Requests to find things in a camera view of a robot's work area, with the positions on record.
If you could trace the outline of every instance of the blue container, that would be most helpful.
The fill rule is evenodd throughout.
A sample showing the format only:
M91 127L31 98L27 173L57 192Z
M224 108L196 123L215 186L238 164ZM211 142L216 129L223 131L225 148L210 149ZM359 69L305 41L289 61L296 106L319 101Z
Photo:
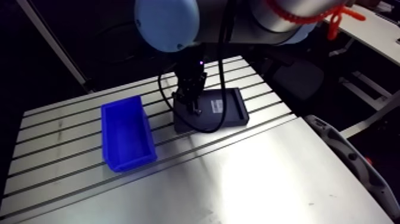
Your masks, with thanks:
M101 106L103 158L114 172L157 159L149 121L140 96Z

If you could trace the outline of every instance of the label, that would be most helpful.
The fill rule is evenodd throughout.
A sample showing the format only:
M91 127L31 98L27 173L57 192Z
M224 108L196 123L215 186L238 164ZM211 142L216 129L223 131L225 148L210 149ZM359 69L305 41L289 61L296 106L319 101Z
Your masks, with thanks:
M222 99L215 99L211 101L211 108L214 114L220 114L223 111Z

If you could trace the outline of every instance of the black cable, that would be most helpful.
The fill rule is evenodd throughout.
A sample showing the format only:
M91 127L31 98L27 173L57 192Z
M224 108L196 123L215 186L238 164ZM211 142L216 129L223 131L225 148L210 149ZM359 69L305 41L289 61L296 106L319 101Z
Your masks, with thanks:
M218 70L220 72L220 82L221 82L221 96L222 96L222 103L223 103L223 111L221 115L221 120L219 124L213 128L213 129L200 129L198 127L195 127L194 125L190 124L188 121L186 121L170 104L170 102L167 100L167 97L165 97L163 88L161 86L161 76L163 75L160 73L158 75L158 88L161 92L161 96L165 103L168 105L170 110L180 119L184 124L189 126L191 129L197 131L197 132L202 132L202 133L213 133L218 131L223 123L225 122L225 117L226 117L226 110L227 110L227 100L226 100L226 87L225 87L225 77L224 77L224 68L223 68L223 63L222 63L222 57L223 57L223 47L226 42L229 41L232 28L228 27L230 24L233 23L233 17L235 16L234 10L236 6L236 0L228 0L225 9L224 9L224 14L223 18L221 21L221 26L220 26L220 33L218 36L218 45L217 45L217 58L218 58Z
M97 40L99 38L105 36L107 33L111 32L111 31L113 31L115 29L118 29L118 28L121 28L121 27L125 27L125 26L135 26L136 27L136 23L135 23L135 21L125 21L125 22L118 23L118 24L115 24L113 26L107 27L107 28L101 30L100 32L96 33L93 36L93 38L91 39L91 42L89 44L93 45L92 47L94 48L95 44L97 43ZM147 49L146 45L140 45L140 47L138 47L136 49L136 51L140 51L140 52L141 51L149 51L149 50L150 50L150 48ZM122 64L122 63L130 61L132 59L137 59L138 57L139 57L138 54L134 54L134 55L129 55L129 56L127 56L125 58L122 58L120 60L108 61L108 60L103 60L101 58L98 58L97 55L95 55L95 58L96 58L97 61L99 61L100 63L105 63L105 64Z

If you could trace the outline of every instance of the red cable tie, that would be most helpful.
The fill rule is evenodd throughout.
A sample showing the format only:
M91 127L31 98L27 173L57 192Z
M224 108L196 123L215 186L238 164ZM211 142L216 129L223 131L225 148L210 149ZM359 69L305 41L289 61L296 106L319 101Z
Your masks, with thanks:
M329 40L334 40L338 35L340 22L342 21L342 13L350 15L351 17L353 17L357 20L360 20L360 21L365 20L365 16L346 8L344 4L340 4L338 6L332 7L331 9L329 9L319 15L315 15L312 17L300 17L297 15L293 15L293 14L287 12L286 10L284 10L280 5L278 5L278 3L276 3L275 0L265 0L265 2L270 6L270 8L277 15L279 15L279 17L281 17L284 20L287 20L291 23L296 23L296 24L316 23L316 22L322 21L328 15L332 15L332 17L330 18L329 30L328 30L328 36L327 36Z

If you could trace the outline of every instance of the slotted table surface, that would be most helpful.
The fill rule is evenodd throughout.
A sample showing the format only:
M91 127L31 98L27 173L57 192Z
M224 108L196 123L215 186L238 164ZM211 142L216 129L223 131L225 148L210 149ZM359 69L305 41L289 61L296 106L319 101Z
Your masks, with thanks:
M205 88L219 88L217 63L205 68ZM245 101L245 127L176 134L156 77L25 112L1 223L391 223L242 57L225 59L224 70ZM166 95L176 85L173 73L162 77ZM113 173L102 158L100 106L133 95L158 160Z

